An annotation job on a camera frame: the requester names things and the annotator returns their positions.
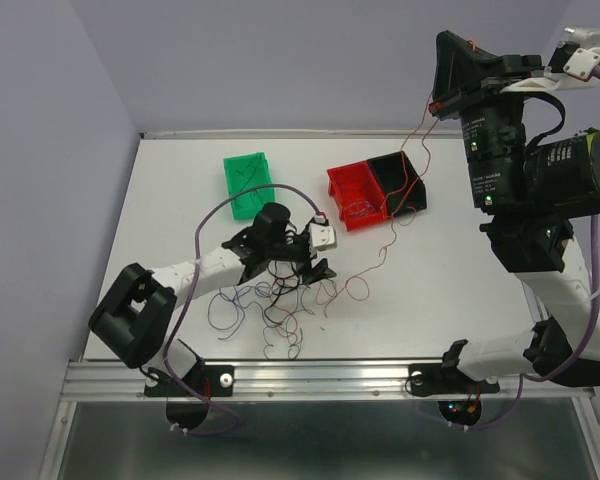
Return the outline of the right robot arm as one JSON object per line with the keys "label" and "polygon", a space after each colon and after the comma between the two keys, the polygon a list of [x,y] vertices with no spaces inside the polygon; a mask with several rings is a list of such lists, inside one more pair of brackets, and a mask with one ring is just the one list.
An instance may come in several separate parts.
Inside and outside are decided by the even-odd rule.
{"label": "right robot arm", "polygon": [[547,318],[490,340],[454,342],[422,373],[428,391],[465,391],[508,375],[566,387],[600,386],[599,255],[584,256],[572,220],[600,217],[600,130],[528,138],[529,99],[563,109],[558,93],[600,81],[600,29],[569,28],[551,59],[497,56],[451,31],[436,38],[430,113],[461,124],[474,205],[505,270]]}

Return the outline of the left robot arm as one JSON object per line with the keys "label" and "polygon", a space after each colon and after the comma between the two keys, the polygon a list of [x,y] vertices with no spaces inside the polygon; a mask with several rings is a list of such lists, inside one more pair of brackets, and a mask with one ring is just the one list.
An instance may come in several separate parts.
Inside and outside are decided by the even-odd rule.
{"label": "left robot arm", "polygon": [[175,311],[253,280],[272,262],[290,264],[305,285],[335,277],[327,260],[318,257],[337,246],[326,216],[315,214],[299,233],[289,220],[288,208],[269,202],[251,225],[205,255],[153,269],[127,265],[91,314],[90,331],[128,368],[158,371],[179,393],[195,392],[202,384],[202,359],[175,337],[170,325]]}

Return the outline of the red plastic bin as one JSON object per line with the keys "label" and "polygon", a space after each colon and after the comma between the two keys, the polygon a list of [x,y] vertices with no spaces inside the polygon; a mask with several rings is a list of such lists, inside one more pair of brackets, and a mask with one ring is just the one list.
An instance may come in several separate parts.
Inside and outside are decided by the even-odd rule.
{"label": "red plastic bin", "polygon": [[328,195],[334,200],[347,231],[361,230],[387,219],[385,195],[367,161],[330,168],[327,176]]}

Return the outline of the black plastic bin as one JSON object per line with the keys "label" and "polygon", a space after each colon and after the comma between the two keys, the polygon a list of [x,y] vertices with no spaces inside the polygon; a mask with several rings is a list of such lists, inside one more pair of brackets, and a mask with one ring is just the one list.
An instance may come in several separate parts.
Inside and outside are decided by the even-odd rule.
{"label": "black plastic bin", "polygon": [[386,196],[389,216],[399,217],[427,208],[426,186],[404,152],[371,158],[367,164]]}

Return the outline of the green plastic bin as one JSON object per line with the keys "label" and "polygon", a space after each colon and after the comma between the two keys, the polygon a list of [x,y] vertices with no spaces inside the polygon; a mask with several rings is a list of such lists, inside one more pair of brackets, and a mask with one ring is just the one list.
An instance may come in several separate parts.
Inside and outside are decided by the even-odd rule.
{"label": "green plastic bin", "polygon": [[230,203],[236,221],[252,220],[266,203],[275,201],[273,188],[254,190],[254,187],[271,183],[268,161],[263,152],[224,158],[223,167],[229,196],[247,191]]}

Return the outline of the aluminium back rail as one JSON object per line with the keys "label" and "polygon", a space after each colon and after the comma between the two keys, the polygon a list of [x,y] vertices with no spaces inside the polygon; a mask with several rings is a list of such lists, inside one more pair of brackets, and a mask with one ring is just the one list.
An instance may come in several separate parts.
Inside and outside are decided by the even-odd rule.
{"label": "aluminium back rail", "polygon": [[239,139],[404,139],[407,136],[458,139],[460,130],[334,130],[334,129],[215,129],[141,132],[143,140],[239,140]]}

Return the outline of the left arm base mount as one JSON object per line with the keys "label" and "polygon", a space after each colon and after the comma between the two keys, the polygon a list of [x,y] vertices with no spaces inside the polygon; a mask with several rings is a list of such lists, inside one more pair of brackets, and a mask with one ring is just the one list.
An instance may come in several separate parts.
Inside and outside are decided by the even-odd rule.
{"label": "left arm base mount", "polygon": [[[189,395],[167,373],[154,368],[140,367],[145,377],[144,395],[149,398],[184,398]],[[205,364],[194,367],[182,381],[198,394],[228,398],[233,395],[235,367],[229,364]]]}

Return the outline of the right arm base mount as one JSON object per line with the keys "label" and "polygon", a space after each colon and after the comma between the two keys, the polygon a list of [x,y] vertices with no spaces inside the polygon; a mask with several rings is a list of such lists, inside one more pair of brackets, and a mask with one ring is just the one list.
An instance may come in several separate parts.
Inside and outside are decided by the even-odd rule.
{"label": "right arm base mount", "polygon": [[480,389],[481,393],[495,394],[500,392],[498,382],[480,382],[462,373],[459,368],[460,354],[468,341],[457,340],[433,363],[414,363],[408,367],[405,389],[416,397],[429,397],[443,394],[470,394]]}

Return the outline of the aluminium front rail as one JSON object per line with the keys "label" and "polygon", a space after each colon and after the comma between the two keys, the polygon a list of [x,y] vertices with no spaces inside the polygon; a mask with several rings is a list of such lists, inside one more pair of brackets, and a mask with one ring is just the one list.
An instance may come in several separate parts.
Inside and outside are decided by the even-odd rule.
{"label": "aluminium front rail", "polygon": [[[214,380],[217,402],[402,401],[411,393],[411,359],[211,361],[209,369],[229,364],[233,373]],[[72,362],[66,370],[63,402],[158,401],[148,379],[123,363]]]}

